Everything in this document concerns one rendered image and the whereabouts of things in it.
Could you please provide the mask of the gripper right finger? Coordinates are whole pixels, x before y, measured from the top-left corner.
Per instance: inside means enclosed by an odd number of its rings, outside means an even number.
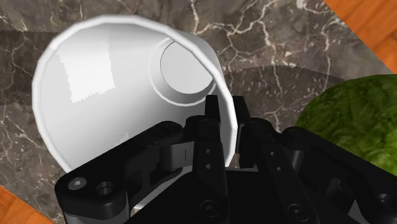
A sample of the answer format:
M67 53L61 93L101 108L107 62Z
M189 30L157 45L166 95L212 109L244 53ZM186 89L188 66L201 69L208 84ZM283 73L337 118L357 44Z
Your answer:
M275 224L397 224L397 177L300 127L277 132L233 97L239 165L257 167L274 198Z

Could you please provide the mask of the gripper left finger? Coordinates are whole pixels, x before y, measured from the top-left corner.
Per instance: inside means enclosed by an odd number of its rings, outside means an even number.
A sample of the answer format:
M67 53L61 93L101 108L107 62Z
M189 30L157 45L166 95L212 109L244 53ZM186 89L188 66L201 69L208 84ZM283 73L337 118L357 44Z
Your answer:
M55 193L66 224L228 224L218 98L67 173Z

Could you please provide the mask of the white bowl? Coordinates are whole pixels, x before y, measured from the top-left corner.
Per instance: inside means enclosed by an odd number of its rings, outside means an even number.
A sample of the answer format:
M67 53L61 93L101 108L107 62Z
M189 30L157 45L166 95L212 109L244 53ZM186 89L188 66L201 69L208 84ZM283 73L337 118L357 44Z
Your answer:
M32 109L46 147L69 172L159 122L201 115L210 94L229 164L237 119L213 48L137 15L102 15L50 41L34 73Z

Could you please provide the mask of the green lettuce head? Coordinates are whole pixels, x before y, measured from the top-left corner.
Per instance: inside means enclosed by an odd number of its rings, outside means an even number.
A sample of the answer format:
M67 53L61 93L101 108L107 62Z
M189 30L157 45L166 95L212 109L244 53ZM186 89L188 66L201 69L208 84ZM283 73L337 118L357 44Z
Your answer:
M304 107L295 125L397 176L397 74L327 88Z

